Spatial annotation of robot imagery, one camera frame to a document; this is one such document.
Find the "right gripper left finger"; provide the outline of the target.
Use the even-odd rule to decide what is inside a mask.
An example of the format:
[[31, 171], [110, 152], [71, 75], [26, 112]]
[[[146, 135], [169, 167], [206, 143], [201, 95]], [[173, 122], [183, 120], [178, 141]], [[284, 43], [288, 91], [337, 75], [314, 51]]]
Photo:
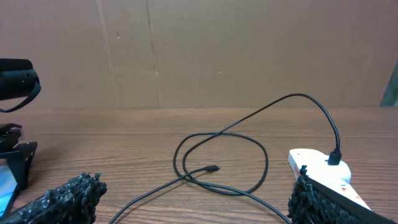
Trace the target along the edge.
[[1, 224], [93, 224], [96, 206], [107, 192], [100, 174], [82, 173], [13, 211]]

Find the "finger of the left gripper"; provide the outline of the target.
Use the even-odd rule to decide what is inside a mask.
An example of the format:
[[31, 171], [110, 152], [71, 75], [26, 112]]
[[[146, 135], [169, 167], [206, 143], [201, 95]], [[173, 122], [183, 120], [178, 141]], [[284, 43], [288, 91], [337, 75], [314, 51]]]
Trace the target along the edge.
[[15, 200], [21, 191], [28, 188], [29, 172], [34, 154], [37, 149], [37, 143], [27, 142], [24, 144], [18, 144], [16, 148], [18, 148], [18, 150], [21, 152], [19, 157], [1, 159], [5, 160], [5, 165], [9, 166], [17, 182], [16, 192], [14, 194]]

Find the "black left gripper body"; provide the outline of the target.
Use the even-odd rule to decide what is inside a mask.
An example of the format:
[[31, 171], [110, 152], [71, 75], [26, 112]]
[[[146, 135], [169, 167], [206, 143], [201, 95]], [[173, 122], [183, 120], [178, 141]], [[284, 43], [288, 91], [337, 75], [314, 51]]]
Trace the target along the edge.
[[1, 159], [16, 158], [21, 155], [15, 147], [21, 137], [21, 128], [19, 124], [1, 124]]

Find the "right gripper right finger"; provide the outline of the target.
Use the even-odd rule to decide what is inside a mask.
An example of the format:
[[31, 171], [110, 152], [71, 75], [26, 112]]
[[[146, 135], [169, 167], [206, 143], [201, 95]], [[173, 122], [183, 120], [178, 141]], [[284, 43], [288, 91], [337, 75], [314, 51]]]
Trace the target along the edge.
[[288, 218], [299, 224], [397, 224], [311, 179], [303, 165], [288, 202]]

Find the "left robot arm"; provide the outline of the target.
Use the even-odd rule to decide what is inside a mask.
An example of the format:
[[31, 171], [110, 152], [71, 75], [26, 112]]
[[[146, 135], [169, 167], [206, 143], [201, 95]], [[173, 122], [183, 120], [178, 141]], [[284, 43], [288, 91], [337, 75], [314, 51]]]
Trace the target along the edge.
[[[27, 59], [1, 59], [1, 100], [24, 100], [2, 113], [11, 113], [29, 104], [40, 93], [40, 80]], [[5, 219], [19, 193], [28, 187], [30, 166], [37, 149], [36, 142], [19, 143], [22, 126], [1, 125], [1, 219]]]

